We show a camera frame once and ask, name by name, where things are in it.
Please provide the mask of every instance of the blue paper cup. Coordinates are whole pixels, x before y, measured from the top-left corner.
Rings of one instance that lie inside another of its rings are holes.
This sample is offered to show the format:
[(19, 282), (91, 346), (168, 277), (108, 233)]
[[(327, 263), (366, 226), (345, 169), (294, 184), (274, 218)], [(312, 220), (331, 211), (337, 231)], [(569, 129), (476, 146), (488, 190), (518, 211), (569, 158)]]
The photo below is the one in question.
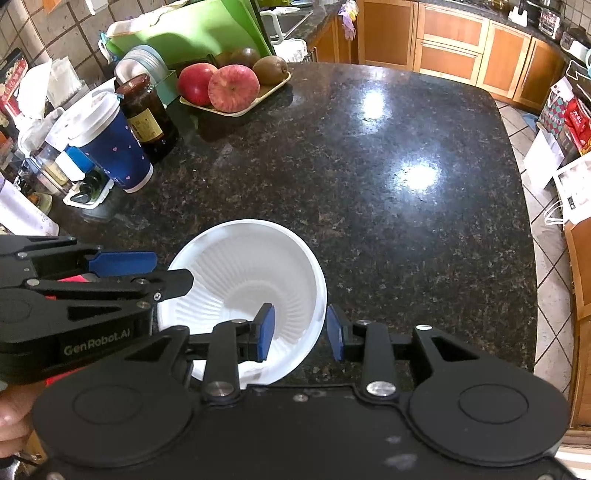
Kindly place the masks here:
[(88, 108), (69, 127), (69, 144), (102, 168), (127, 193), (148, 183), (154, 168), (135, 139), (114, 93), (86, 99)]

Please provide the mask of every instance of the jar lid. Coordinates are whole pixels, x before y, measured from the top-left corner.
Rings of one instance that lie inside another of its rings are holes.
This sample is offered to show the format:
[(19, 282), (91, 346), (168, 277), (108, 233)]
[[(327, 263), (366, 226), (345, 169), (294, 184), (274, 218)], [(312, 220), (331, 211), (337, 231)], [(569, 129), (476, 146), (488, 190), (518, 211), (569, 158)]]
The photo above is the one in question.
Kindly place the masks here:
[(117, 88), (115, 93), (123, 95), (121, 104), (124, 104), (149, 86), (150, 76), (147, 73), (142, 73), (137, 77), (133, 77), (131, 80), (125, 82), (123, 85)]

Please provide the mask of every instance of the bottle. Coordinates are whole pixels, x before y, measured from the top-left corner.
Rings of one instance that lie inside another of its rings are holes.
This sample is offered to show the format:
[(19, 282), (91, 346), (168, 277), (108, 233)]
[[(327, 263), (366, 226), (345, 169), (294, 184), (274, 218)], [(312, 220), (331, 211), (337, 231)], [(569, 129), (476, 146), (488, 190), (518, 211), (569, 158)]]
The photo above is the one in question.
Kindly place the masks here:
[(152, 164), (162, 160), (178, 140), (178, 129), (166, 113), (156, 88), (146, 73), (125, 82), (116, 93), (123, 95), (121, 110), (135, 138)]
[(14, 235), (57, 236), (59, 226), (0, 174), (0, 223)]

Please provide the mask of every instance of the finger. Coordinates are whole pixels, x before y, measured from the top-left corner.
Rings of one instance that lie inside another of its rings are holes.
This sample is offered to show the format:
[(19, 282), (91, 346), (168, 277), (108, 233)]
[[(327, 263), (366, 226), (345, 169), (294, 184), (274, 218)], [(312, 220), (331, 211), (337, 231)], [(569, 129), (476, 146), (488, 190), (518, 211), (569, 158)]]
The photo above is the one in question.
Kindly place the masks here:
[(7, 440), (14, 440), (21, 437), (25, 437), (28, 436), (31, 432), (31, 421), (29, 415), (27, 415), (20, 422), (0, 429), (0, 442), (6, 442)]
[(31, 385), (9, 385), (0, 393), (0, 427), (21, 421), (45, 388), (45, 382)]
[(19, 439), (7, 440), (6, 442), (0, 442), (0, 458), (10, 457), (15, 453), (19, 452), (27, 444), (28, 435)]

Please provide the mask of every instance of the tile floor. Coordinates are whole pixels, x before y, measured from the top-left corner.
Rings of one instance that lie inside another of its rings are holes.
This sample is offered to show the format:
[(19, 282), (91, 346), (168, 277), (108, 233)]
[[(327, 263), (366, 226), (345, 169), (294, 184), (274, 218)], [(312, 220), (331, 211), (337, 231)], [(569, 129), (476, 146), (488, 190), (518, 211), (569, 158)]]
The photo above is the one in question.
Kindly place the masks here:
[(523, 159), (535, 132), (527, 126), (518, 110), (502, 102), (496, 104), (521, 173), (534, 239), (538, 282), (538, 338), (534, 373), (552, 383), (568, 398), (573, 359), (572, 273), (562, 227), (546, 225), (543, 216), (544, 209), (558, 199), (558, 194), (552, 182), (542, 190), (532, 186)]

